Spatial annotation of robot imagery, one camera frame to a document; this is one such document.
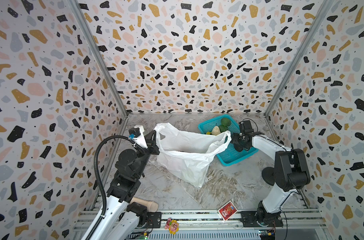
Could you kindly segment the small green vegetable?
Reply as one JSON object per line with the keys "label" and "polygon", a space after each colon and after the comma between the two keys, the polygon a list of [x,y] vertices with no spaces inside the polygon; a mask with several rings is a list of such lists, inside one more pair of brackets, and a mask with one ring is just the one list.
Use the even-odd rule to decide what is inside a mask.
{"label": "small green vegetable", "polygon": [[228,126],[224,126],[224,125],[220,125],[219,126],[219,129],[220,129],[221,133],[223,133],[223,132],[226,132],[229,129],[229,127]]}

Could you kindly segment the dark green avocado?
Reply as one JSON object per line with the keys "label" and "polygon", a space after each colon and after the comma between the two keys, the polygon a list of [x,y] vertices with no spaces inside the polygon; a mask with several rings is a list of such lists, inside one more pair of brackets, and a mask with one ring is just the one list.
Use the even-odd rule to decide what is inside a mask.
{"label": "dark green avocado", "polygon": [[232,121],[229,118],[221,118],[221,125],[225,127],[229,127],[232,124]]}

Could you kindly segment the cream cauliflower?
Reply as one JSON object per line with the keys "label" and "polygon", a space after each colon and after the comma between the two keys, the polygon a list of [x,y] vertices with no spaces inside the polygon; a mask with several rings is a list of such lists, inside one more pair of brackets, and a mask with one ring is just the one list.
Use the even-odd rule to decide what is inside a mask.
{"label": "cream cauliflower", "polygon": [[221,134],[222,132],[221,132],[221,129],[218,127],[218,126],[215,126],[213,129],[212,129],[212,131],[211,131],[211,135],[213,135],[213,136],[217,136],[217,135],[219,135],[219,134]]}

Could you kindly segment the white plastic bag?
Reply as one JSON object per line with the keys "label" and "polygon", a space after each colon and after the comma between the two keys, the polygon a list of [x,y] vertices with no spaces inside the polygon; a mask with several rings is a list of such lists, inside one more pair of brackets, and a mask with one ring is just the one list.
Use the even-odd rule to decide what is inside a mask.
{"label": "white plastic bag", "polygon": [[224,152],[232,138],[230,131],[217,136],[180,131],[169,123],[157,124],[157,163],[179,179],[201,188],[214,157]]}

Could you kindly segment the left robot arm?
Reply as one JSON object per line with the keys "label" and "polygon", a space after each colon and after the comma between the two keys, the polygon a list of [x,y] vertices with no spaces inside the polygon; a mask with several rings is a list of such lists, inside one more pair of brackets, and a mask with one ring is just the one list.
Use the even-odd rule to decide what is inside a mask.
{"label": "left robot arm", "polygon": [[[150,210],[147,203],[140,203],[134,196],[141,185],[145,167],[152,155],[159,155],[157,132],[144,134],[142,126],[129,130],[129,136],[107,137],[97,146],[94,154],[96,183],[102,195],[102,207],[92,221],[84,240],[146,240],[153,229],[160,227],[161,213]],[[116,173],[105,190],[99,171],[99,153],[110,140],[128,141],[132,148],[122,151],[115,163]]]}

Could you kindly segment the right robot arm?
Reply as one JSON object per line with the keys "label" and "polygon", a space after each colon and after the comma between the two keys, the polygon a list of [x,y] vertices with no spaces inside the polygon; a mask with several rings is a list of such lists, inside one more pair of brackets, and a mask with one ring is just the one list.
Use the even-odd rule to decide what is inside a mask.
{"label": "right robot arm", "polygon": [[274,160],[273,167],[266,167],[262,177],[273,186],[262,200],[251,223],[269,227],[279,222],[281,207],[293,193],[310,183],[306,156],[301,149],[291,149],[269,139],[264,133],[255,131],[250,119],[239,122],[240,132],[232,134],[232,143],[237,151],[260,150]]}

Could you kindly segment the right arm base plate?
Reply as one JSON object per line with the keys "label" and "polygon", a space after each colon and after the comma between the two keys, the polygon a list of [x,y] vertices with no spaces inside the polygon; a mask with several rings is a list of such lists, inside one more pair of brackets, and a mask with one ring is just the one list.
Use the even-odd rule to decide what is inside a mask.
{"label": "right arm base plate", "polygon": [[241,222],[244,228],[283,227],[280,212],[270,214],[258,211],[242,211]]}

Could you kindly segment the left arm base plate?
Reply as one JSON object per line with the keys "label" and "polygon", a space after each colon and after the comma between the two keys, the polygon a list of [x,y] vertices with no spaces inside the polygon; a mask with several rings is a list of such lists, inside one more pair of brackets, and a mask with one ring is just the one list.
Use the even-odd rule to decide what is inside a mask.
{"label": "left arm base plate", "polygon": [[146,212],[138,215],[139,223],[137,228],[159,229],[161,227],[161,212]]}

